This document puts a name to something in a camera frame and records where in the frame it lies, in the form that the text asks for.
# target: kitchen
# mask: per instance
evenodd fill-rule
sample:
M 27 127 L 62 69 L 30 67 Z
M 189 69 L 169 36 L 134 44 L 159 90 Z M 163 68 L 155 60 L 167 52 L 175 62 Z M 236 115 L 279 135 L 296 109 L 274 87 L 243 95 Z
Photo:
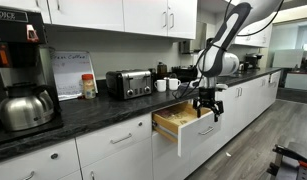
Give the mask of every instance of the kitchen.
M 152 112 L 159 109 L 197 97 L 197 92 L 181 99 L 175 99 L 170 91 L 166 91 L 127 101 L 117 101 L 107 95 L 106 84 L 105 81 L 103 83 L 103 79 L 105 79 L 105 74 L 108 71 L 156 68 L 158 62 L 167 64 L 169 72 L 173 66 L 191 65 L 196 61 L 196 55 L 181 54 L 179 52 L 179 43 L 174 42 L 179 42 L 183 39 L 194 39 L 194 36 L 190 33 L 180 32 L 189 31 L 194 34 L 194 24 L 197 20 L 207 24 L 207 37 L 212 37 L 216 29 L 218 29 L 217 26 L 219 26 L 218 24 L 223 19 L 223 16 L 219 15 L 217 17 L 214 14 L 215 12 L 204 10 L 203 6 L 214 9 L 212 6 L 208 6 L 209 4 L 205 5 L 205 2 L 197 3 L 194 1 L 195 3 L 188 3 L 183 1 L 181 6 L 200 7 L 187 8 L 190 11 L 188 13 L 193 14 L 191 19 L 177 18 L 177 14 L 181 14 L 181 12 L 177 12 L 176 8 L 174 8 L 174 12 L 170 11 L 170 23 L 175 23 L 173 24 L 174 27 L 179 24 L 184 30 L 168 32 L 164 29 L 158 32 L 154 30 L 157 26 L 153 23 L 147 23 L 146 18 L 153 17 L 150 14 L 153 12 L 145 3 L 134 4 L 132 1 L 124 0 L 122 6 L 121 3 L 118 3 L 122 1 L 115 1 L 116 4 L 107 1 L 107 7 L 115 7 L 117 10 L 101 8 L 101 11 L 96 8 L 95 10 L 92 9 L 92 5 L 89 4 L 87 8 L 90 11 L 86 13 L 88 16 L 92 15 L 94 17 L 93 13 L 100 12 L 103 13 L 101 16 L 113 18 L 108 18 L 110 22 L 113 22 L 112 26 L 105 24 L 108 19 L 101 22 L 104 26 L 93 26 L 94 23 L 92 22 L 78 19 L 78 13 L 76 13 L 77 15 L 71 13 L 72 11 L 78 12 L 77 9 L 81 8 L 79 3 L 72 3 L 72 6 L 70 6 L 66 5 L 65 2 L 67 3 L 67 1 L 64 0 L 58 1 L 63 4 L 57 4 L 56 1 L 49 0 L 47 6 L 47 4 L 44 4 L 46 1 L 33 1 L 32 3 L 32 1 L 28 0 L 27 2 L 28 6 L 25 3 L 18 5 L 13 2 L 13 4 L 18 5 L 18 8 L 30 9 L 29 7 L 34 7 L 32 8 L 33 10 L 38 7 L 42 11 L 43 21 L 46 23 L 48 45 L 56 51 L 89 52 L 94 77 L 96 80 L 102 81 L 98 83 L 99 93 L 95 99 L 75 99 L 60 102 L 63 110 L 61 112 L 64 124 L 62 128 L 0 144 L 0 179 L 24 179 L 26 177 L 32 177 L 31 179 L 82 179 L 82 177 L 83 179 L 153 179 L 153 177 L 154 179 L 184 179 L 275 101 L 276 81 L 278 78 L 271 77 L 271 74 L 278 72 L 279 69 L 261 68 L 256 73 L 245 74 L 242 77 L 222 77 L 223 83 L 226 83 L 229 89 L 227 92 L 223 91 L 223 93 L 218 93 L 217 95 L 219 99 L 228 102 L 224 103 L 224 109 L 228 111 L 226 114 L 229 114 L 226 117 L 235 117 L 235 111 L 241 110 L 227 107 L 232 107 L 236 103 L 245 103 L 248 99 L 253 98 L 251 94 L 253 91 L 258 90 L 259 94 L 263 94 L 263 99 L 265 97 L 270 98 L 263 102 L 261 102 L 261 96 L 252 99 L 254 102 L 260 103 L 255 103 L 258 106 L 249 108 L 250 110 L 253 108 L 258 109 L 258 111 L 249 114 L 245 113 L 247 117 L 236 117 L 236 119 L 244 120 L 229 135 L 222 133 L 225 128 L 230 128 L 229 125 L 225 125 L 224 119 L 223 122 L 220 120 L 221 123 L 215 123 L 215 130 L 208 134 L 207 141 L 211 142 L 215 141 L 215 137 L 227 136 L 221 142 L 215 142 L 218 144 L 216 147 L 210 149 L 207 145 L 209 142 L 205 141 L 198 148 L 190 147 L 192 149 L 188 151 L 191 151 L 191 154 L 182 154 L 179 152 L 178 145 L 180 143 L 172 143 L 162 135 L 152 131 L 151 116 Z M 162 14 L 162 17 L 164 16 L 163 12 L 167 10 L 165 2 L 162 1 L 160 5 L 162 7 L 161 12 L 159 8 L 159 14 Z M 218 11 L 223 12 L 226 5 L 226 2 L 221 1 L 219 4 L 213 4 L 213 7 L 221 7 Z M 143 11 L 142 13 L 148 16 L 143 16 L 144 18 L 142 19 L 138 16 L 139 12 L 132 13 L 135 8 L 140 8 Z M 71 15 L 74 18 L 62 17 L 64 16 L 63 14 Z M 257 47 L 236 45 L 230 49 L 230 52 L 236 54 L 239 59 L 244 59 L 245 54 L 258 53 L 258 47 L 268 46 L 263 44 Z M 226 94 L 233 94 L 232 97 L 237 96 L 240 99 L 225 100 L 225 98 L 229 99 L 231 97 Z M 115 143 L 115 146 L 111 145 L 113 143 L 110 143 L 110 140 L 117 141 L 131 133 L 129 131 L 132 132 L 131 137 L 126 136 L 125 141 Z M 11 169 L 13 173 L 6 173 L 3 170 L 5 167 Z

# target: cup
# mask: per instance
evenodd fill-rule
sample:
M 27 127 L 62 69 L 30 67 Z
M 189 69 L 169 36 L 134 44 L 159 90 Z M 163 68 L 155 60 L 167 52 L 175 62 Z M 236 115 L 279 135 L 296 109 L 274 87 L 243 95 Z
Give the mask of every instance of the cup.
M 166 91 L 166 80 L 157 80 L 154 83 L 154 86 L 156 87 L 158 92 L 164 92 Z
M 169 79 L 169 89 L 172 91 L 177 90 L 177 88 L 181 85 L 181 81 L 178 79 Z

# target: black countertop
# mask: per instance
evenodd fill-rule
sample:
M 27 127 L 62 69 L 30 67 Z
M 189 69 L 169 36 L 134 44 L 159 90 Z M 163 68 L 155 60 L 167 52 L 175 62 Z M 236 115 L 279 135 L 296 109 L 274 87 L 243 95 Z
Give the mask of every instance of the black countertop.
M 280 69 L 267 68 L 238 74 L 234 77 L 219 77 L 218 82 L 234 86 L 278 70 Z M 63 128 L 0 145 L 0 161 L 192 99 L 197 95 L 198 91 L 196 90 L 186 97 L 175 99 L 172 93 L 167 91 L 126 101 L 118 101 L 109 97 L 103 91 L 92 100 L 75 99 L 63 101 L 61 102 Z

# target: coffee pot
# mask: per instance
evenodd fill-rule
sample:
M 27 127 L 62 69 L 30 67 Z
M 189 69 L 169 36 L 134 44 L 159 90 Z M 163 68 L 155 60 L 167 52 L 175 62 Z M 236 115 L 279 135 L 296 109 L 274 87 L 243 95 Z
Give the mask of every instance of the coffee pot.
M 7 87 L 8 98 L 0 104 L 1 121 L 8 131 L 43 125 L 61 112 L 56 90 L 49 85 L 17 83 Z

